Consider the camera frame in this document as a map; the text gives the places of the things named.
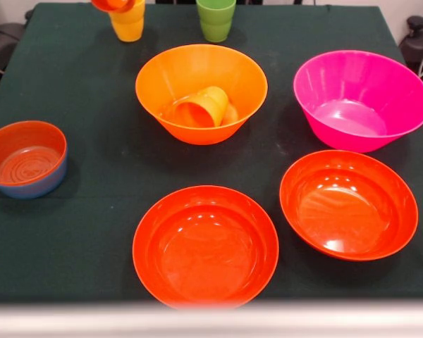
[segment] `red bowl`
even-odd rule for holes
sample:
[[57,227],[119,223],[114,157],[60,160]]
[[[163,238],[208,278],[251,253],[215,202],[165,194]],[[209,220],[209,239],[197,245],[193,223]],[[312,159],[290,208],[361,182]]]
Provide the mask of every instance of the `red bowl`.
[[248,196],[225,187],[169,194],[141,219],[133,240],[141,282],[174,308],[242,305],[263,290],[277,260],[269,216]]
[[287,221],[303,240],[349,261],[390,256],[417,229],[417,203],[401,177],[350,151],[300,158],[283,176],[280,199]]

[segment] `plastic bowl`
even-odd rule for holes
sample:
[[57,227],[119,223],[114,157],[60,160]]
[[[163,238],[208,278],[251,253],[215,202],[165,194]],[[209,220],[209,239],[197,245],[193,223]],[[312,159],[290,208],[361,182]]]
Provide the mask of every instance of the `plastic bowl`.
[[[222,88],[236,107],[238,120],[218,127],[195,128],[161,115],[174,101],[210,86]],[[136,78],[142,106],[174,137],[190,144],[228,139],[263,104],[268,90],[263,70],[248,56],[212,44],[169,49],[149,60]]]
[[0,190],[32,199],[56,188],[66,174],[67,142],[54,125],[12,123],[0,129]]
[[146,289],[174,307],[242,305],[276,269],[278,240],[266,212],[225,187],[178,190],[141,219],[133,262]]
[[401,63],[366,51],[332,51],[304,63],[293,87],[320,140],[360,153],[423,124],[423,81]]
[[349,261],[390,256],[417,229],[417,203],[401,177],[349,151],[319,151],[296,161],[283,176],[280,199],[300,237]]

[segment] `blue bowl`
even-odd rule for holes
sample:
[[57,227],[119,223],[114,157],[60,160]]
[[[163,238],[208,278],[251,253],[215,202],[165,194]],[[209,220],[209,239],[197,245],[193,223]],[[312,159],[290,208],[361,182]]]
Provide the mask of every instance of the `blue bowl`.
[[0,129],[0,191],[33,199],[60,185],[67,169],[67,141],[59,128],[22,121]]

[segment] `table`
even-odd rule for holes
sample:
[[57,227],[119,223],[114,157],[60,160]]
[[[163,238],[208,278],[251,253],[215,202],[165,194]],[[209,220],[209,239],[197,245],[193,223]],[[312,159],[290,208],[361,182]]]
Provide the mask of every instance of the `table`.
[[133,269],[135,228],[161,197],[196,184],[237,189],[271,216],[280,257],[257,300],[423,297],[423,127],[370,154],[417,198],[418,231],[400,253],[366,263],[325,256],[290,229],[278,201],[287,167],[326,148],[295,100],[295,71],[334,49],[402,61],[380,10],[239,6],[223,45],[261,65],[269,93],[233,137],[213,146],[174,139],[134,90],[151,57],[201,42],[194,6],[147,6],[143,37],[133,44],[119,42],[106,14],[90,4],[36,7],[0,85],[0,127],[27,119],[59,126],[69,144],[68,174],[39,199],[0,193],[0,303],[152,300]]

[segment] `pink bowl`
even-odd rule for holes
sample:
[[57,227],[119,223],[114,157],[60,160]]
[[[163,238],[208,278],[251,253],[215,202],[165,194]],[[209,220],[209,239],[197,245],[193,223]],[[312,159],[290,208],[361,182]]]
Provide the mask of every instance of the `pink bowl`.
[[367,51],[311,58],[293,89],[315,135],[336,149],[373,151],[423,124],[423,81]]

